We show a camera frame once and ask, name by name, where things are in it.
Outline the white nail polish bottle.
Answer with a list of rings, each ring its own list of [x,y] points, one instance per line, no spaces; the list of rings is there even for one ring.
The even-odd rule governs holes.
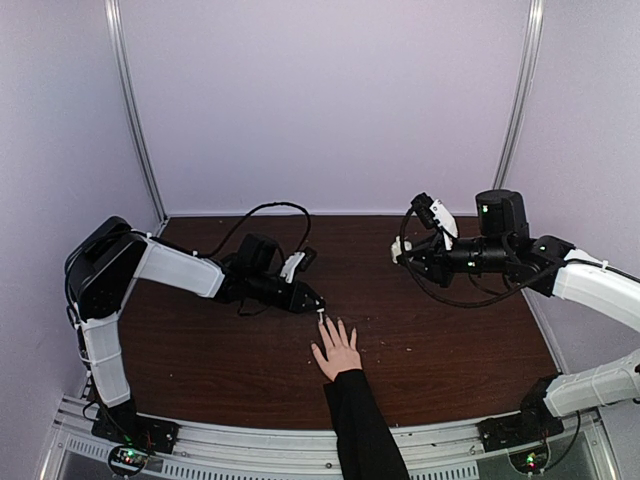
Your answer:
[[[409,252],[412,250],[412,244],[408,240],[402,240],[399,236],[395,237],[394,242],[390,247],[391,260],[394,264],[398,263],[398,259],[403,251]]]

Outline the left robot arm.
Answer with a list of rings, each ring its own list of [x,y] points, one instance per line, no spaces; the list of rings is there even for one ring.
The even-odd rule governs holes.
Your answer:
[[[118,321],[131,285],[148,280],[220,303],[251,299],[295,314],[324,309],[324,299],[296,278],[315,260],[315,251],[297,250],[272,272],[280,251],[275,240],[248,234],[236,252],[216,260],[134,230],[112,216],[69,255],[64,265],[67,312],[79,332],[98,398],[110,408],[104,425],[121,443],[133,444],[144,433],[142,419],[122,406],[132,394]]]

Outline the black sleeved forearm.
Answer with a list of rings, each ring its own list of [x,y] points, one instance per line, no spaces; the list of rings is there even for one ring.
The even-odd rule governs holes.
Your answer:
[[[409,473],[362,370],[348,370],[323,386],[337,436],[342,477],[407,479]]]

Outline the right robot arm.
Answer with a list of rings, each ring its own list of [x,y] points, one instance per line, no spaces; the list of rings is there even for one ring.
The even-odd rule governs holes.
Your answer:
[[[399,234],[390,247],[391,259],[404,267],[431,299],[461,308],[479,309],[504,301],[530,288],[586,306],[633,330],[639,328],[639,280],[605,260],[596,259],[574,244],[554,236],[531,237],[523,197],[516,191],[495,189],[475,197],[480,234],[462,238],[444,204],[425,193],[417,195],[400,226],[417,217],[431,236],[415,244]],[[428,288],[451,285],[455,275],[475,279],[499,274],[507,289],[486,300],[447,299]],[[535,440],[552,418],[597,406],[639,398],[639,353],[576,374],[542,380],[513,419],[519,440]]]

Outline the person's hand on table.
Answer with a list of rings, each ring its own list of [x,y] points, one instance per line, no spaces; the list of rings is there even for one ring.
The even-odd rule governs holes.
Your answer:
[[[324,316],[318,323],[318,330],[323,347],[312,342],[311,352],[321,372],[330,382],[335,381],[341,373],[363,369],[355,327],[348,332],[341,319],[334,322],[329,316]]]

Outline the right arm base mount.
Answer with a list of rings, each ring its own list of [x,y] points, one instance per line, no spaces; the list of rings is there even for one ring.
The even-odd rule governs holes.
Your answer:
[[[533,410],[490,417],[476,424],[486,453],[506,450],[520,474],[542,474],[550,465],[549,439],[564,432],[563,422]]]

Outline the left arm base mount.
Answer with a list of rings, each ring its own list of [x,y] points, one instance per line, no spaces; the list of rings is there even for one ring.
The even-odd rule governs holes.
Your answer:
[[[91,433],[115,443],[107,454],[110,470],[123,478],[142,472],[157,453],[173,452],[179,425],[141,416],[135,410],[106,408],[98,412]]]

